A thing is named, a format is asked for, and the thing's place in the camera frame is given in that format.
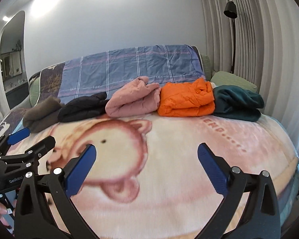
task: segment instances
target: dark green sweater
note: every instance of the dark green sweater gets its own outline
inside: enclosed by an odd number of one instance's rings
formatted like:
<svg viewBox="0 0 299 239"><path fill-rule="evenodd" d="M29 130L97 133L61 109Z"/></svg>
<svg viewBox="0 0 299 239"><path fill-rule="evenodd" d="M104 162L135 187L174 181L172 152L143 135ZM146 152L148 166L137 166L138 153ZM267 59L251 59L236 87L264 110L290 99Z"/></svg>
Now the dark green sweater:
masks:
<svg viewBox="0 0 299 239"><path fill-rule="evenodd" d="M265 104L262 96L235 85L221 85L213 90L215 111L213 115L228 119L257 121Z"/></svg>

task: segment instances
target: green cushion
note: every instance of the green cushion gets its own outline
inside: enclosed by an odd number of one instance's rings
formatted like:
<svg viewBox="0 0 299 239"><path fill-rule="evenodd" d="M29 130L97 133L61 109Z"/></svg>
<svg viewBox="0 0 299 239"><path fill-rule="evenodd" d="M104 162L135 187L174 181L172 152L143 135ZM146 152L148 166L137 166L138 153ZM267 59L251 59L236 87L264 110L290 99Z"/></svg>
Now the green cushion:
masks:
<svg viewBox="0 0 299 239"><path fill-rule="evenodd" d="M254 85L251 82L248 82L244 78L241 78L239 76L236 76L229 72L223 72L219 71L215 73L213 78L211 79L211 82L215 83L217 86L221 85L236 85L240 88L243 88L245 90L249 90L252 92L257 92L257 86Z"/></svg>
<svg viewBox="0 0 299 239"><path fill-rule="evenodd" d="M201 55L201 59L202 59L202 65L203 65L203 69L204 69L206 81L210 81L211 80L211 72L212 71L211 71L209 57L205 56L205 55Z"/></svg>
<svg viewBox="0 0 299 239"><path fill-rule="evenodd" d="M37 99L39 99L40 95L40 77L36 78L34 81L30 83L29 87L29 96L30 96L30 103L32 107L37 104Z"/></svg>

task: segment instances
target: black jacket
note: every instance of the black jacket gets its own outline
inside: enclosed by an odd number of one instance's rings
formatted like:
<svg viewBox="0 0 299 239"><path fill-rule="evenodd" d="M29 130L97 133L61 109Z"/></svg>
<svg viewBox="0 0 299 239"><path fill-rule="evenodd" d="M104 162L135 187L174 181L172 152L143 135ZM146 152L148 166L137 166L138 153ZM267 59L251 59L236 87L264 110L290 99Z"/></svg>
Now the black jacket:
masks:
<svg viewBox="0 0 299 239"><path fill-rule="evenodd" d="M71 122L90 119L105 114L106 92L82 96L67 103L58 115L58 121Z"/></svg>

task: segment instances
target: patterned blanket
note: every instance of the patterned blanket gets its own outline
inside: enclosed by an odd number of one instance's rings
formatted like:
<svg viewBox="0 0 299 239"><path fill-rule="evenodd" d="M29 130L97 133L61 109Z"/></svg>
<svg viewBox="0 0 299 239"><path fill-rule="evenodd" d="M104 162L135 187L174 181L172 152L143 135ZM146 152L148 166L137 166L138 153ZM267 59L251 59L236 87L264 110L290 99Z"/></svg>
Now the patterned blanket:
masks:
<svg viewBox="0 0 299 239"><path fill-rule="evenodd" d="M45 68L40 73L40 97L38 102L41 102L49 97L49 95L58 96L61 85L62 72L64 62ZM9 113L0 123L0 136L11 134L18 128L26 109L16 109Z"/></svg>
<svg viewBox="0 0 299 239"><path fill-rule="evenodd" d="M55 137L56 146L42 158L40 174L63 167L86 144L95 145L96 162L72 201L101 238L195 238L222 200L197 159L202 142L244 172L268 170L279 201L298 164L289 137L266 115L255 123L215 116L167 118L157 113L121 119L103 116L58 123L32 134L9 154L23 152L47 135ZM228 231L237 225L246 200L244 195ZM50 207L66 231L55 205Z"/></svg>
<svg viewBox="0 0 299 239"><path fill-rule="evenodd" d="M131 80L148 76L149 83L190 82L204 76L200 59L188 45L133 47L65 62L58 97L61 102L97 92L108 99Z"/></svg>

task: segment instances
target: arched doorway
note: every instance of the arched doorway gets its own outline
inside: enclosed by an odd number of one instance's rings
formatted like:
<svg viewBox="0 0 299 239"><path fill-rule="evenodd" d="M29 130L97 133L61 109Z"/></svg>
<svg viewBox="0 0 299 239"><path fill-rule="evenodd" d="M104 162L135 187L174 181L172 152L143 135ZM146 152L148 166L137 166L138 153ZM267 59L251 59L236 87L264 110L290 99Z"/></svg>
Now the arched doorway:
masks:
<svg viewBox="0 0 299 239"><path fill-rule="evenodd" d="M23 47L25 12L18 12L4 27L0 42L0 64L4 91L10 109L29 95Z"/></svg>

